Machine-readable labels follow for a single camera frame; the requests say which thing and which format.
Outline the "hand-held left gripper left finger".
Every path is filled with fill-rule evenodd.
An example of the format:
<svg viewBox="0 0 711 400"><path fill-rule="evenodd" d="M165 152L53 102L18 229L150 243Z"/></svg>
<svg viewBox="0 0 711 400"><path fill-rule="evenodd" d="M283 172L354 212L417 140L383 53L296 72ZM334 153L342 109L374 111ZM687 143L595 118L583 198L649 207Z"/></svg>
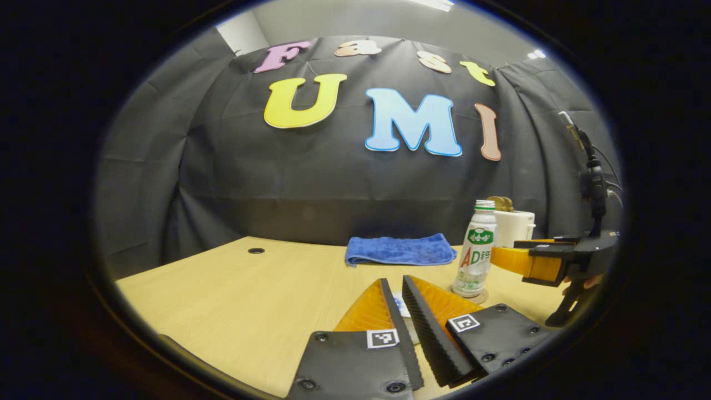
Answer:
<svg viewBox="0 0 711 400"><path fill-rule="evenodd" d="M423 385L388 281L376 279L334 330L312 332L287 398L412 399Z"/></svg>

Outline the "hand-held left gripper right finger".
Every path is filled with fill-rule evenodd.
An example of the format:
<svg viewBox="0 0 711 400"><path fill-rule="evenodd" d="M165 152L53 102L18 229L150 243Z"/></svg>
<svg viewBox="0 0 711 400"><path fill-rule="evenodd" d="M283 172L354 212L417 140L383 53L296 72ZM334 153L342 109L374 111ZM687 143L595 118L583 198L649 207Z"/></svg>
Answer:
<svg viewBox="0 0 711 400"><path fill-rule="evenodd" d="M439 386L483 379L550 335L507 304L480 307L415 276L403 276L402 298Z"/></svg>

